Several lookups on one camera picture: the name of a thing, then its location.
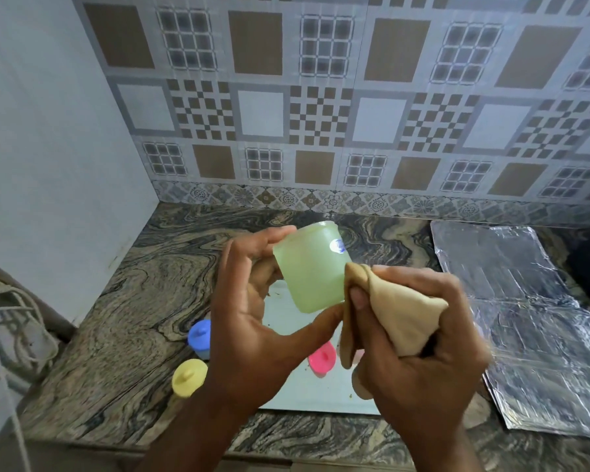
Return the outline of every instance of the tiled backsplash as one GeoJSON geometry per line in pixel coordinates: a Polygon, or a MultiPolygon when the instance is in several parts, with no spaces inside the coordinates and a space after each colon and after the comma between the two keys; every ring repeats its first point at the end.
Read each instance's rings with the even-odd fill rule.
{"type": "Polygon", "coordinates": [[[590,0],[74,1],[162,200],[590,225],[590,0]]]}

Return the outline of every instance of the granite countertop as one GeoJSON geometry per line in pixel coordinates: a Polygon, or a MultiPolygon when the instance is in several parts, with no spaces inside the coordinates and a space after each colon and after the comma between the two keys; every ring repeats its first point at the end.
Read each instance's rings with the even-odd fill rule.
{"type": "MultiPolygon", "coordinates": [[[[29,440],[144,451],[181,401],[170,378],[193,356],[190,326],[205,316],[220,251],[233,235],[268,226],[333,220],[355,262],[439,269],[428,221],[311,211],[160,204],[64,354],[27,405],[29,440]]],[[[553,262],[584,233],[537,229],[553,262]]],[[[565,273],[584,306],[590,301],[565,273]]],[[[488,471],[590,471],[590,439],[506,431],[492,404],[469,435],[488,471]]],[[[409,466],[395,432],[379,417],[260,411],[231,454],[409,466]]]]}

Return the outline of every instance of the plastic container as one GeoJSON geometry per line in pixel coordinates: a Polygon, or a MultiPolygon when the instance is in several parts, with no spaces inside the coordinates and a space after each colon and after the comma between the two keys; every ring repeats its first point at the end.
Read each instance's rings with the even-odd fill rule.
{"type": "Polygon", "coordinates": [[[308,356],[310,369],[317,374],[326,374],[334,367],[337,362],[337,350],[332,343],[328,341],[321,348],[308,356]]]}
{"type": "Polygon", "coordinates": [[[188,332],[188,346],[194,349],[197,356],[202,360],[210,359],[210,330],[212,322],[210,320],[201,320],[190,328],[188,332]]]}
{"type": "Polygon", "coordinates": [[[206,380],[207,365],[200,359],[189,359],[177,366],[173,373],[173,392],[181,398],[189,398],[206,380]]]}
{"type": "Polygon", "coordinates": [[[300,228],[276,244],[273,254],[302,313],[344,300],[345,264],[352,260],[336,223],[327,220],[300,228]]]}

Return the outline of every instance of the hand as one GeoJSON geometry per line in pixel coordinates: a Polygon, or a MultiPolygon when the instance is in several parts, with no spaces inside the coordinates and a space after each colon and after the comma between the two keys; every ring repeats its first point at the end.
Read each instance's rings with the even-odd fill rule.
{"type": "MultiPolygon", "coordinates": [[[[369,296],[350,289],[365,348],[359,378],[398,432],[416,463],[430,469],[438,455],[454,454],[462,418],[491,361],[457,277],[431,269],[374,266],[378,277],[448,302],[435,333],[434,355],[398,358],[371,310],[369,296]]],[[[435,464],[435,469],[444,470],[435,464]]]]}
{"type": "Polygon", "coordinates": [[[246,417],[280,390],[292,370],[329,341],[342,305],[321,312],[299,331],[282,336],[262,325],[268,287],[282,275],[273,245],[294,226],[230,240],[212,295],[210,364],[204,388],[246,417]]]}

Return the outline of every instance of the forearm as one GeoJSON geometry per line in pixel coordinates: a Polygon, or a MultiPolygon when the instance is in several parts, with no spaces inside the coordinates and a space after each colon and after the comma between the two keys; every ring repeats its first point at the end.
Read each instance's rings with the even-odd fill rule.
{"type": "Polygon", "coordinates": [[[421,441],[407,444],[418,472],[484,472],[479,458],[462,428],[447,444],[421,441]]]}
{"type": "Polygon", "coordinates": [[[246,419],[202,386],[186,400],[136,472],[211,472],[246,419]]]}

